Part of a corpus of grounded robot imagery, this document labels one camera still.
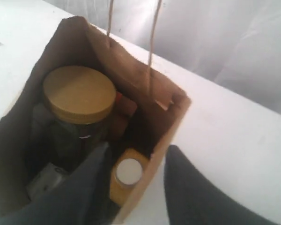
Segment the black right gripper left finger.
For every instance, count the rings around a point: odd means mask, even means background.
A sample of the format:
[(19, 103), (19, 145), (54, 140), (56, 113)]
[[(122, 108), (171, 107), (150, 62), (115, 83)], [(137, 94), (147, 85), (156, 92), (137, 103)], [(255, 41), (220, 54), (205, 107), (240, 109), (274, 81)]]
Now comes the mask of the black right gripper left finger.
[(110, 225), (111, 146), (99, 144), (58, 187), (0, 225)]

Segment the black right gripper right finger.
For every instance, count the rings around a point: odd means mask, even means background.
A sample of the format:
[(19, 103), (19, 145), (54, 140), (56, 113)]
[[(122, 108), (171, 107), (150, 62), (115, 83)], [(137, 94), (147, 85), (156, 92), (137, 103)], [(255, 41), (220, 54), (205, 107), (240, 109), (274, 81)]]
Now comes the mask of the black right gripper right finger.
[(165, 157), (165, 199), (171, 225), (271, 225), (215, 187), (176, 145)]

